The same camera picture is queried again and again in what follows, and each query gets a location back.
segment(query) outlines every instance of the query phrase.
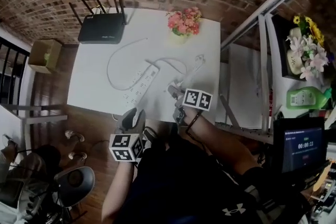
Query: white power strip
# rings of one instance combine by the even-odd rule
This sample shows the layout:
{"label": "white power strip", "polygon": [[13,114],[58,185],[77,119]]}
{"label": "white power strip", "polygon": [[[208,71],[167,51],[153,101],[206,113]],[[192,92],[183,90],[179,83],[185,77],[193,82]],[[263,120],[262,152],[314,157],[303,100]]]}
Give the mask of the white power strip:
{"label": "white power strip", "polygon": [[127,90],[123,96],[125,99],[125,106],[127,108],[130,109],[137,107],[138,103],[141,101],[158,73],[159,68],[152,63],[147,61],[143,61],[141,63],[141,67],[136,73],[135,78],[132,80],[132,83],[135,83],[140,78],[141,79],[131,89]]}

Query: flower pot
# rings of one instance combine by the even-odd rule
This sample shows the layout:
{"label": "flower pot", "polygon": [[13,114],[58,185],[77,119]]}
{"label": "flower pot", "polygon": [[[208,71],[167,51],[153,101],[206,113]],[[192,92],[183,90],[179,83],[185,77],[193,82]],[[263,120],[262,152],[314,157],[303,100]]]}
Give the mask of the flower pot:
{"label": "flower pot", "polygon": [[301,30],[300,30],[300,27],[295,27],[295,28],[292,28],[289,30],[289,35],[291,37],[296,37],[296,38],[300,38],[302,37],[302,34],[301,34]]}
{"label": "flower pot", "polygon": [[302,73],[301,68],[303,67],[303,63],[302,63],[301,57],[294,56],[293,51],[291,49],[287,51],[287,60],[288,60],[290,71],[292,71],[294,75],[298,75]]}
{"label": "flower pot", "polygon": [[185,44],[188,40],[188,36],[187,35],[177,35],[175,34],[173,31],[170,32],[170,41],[176,45],[182,45]]}

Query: yellow flower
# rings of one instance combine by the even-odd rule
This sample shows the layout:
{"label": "yellow flower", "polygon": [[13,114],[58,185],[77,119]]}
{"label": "yellow flower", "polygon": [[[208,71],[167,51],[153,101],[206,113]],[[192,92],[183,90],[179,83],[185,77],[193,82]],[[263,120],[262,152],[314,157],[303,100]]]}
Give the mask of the yellow flower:
{"label": "yellow flower", "polygon": [[293,20],[293,22],[294,22],[296,25],[298,25],[299,22],[300,22],[300,17],[299,17],[299,16],[294,16],[294,20]]}
{"label": "yellow flower", "polygon": [[306,17],[306,22],[308,22],[309,25],[310,25],[311,23],[313,23],[313,20],[311,18],[309,18],[309,17]]}
{"label": "yellow flower", "polygon": [[317,24],[312,21],[310,25],[310,31],[313,34],[314,38],[323,46],[324,43],[324,35],[321,33],[320,29],[317,27]]}

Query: black router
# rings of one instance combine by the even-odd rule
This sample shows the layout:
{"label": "black router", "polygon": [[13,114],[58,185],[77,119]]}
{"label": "black router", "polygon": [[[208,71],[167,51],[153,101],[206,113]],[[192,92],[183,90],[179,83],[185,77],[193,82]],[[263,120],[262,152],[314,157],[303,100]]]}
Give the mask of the black router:
{"label": "black router", "polygon": [[122,38],[126,23],[123,1],[119,0],[121,13],[116,0],[117,13],[106,13],[99,0],[96,0],[102,13],[94,14],[85,0],[81,0],[90,14],[82,22],[76,13],[72,3],[69,3],[75,17],[81,24],[78,41],[83,44],[118,44]]}

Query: dish soap bottle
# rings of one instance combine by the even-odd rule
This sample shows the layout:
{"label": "dish soap bottle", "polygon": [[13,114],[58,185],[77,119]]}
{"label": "dish soap bottle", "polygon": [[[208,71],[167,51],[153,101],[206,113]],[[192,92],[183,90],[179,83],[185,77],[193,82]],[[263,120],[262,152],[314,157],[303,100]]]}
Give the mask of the dish soap bottle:
{"label": "dish soap bottle", "polygon": [[315,87],[303,87],[287,92],[288,109],[320,109],[331,97],[331,88],[322,93]]}

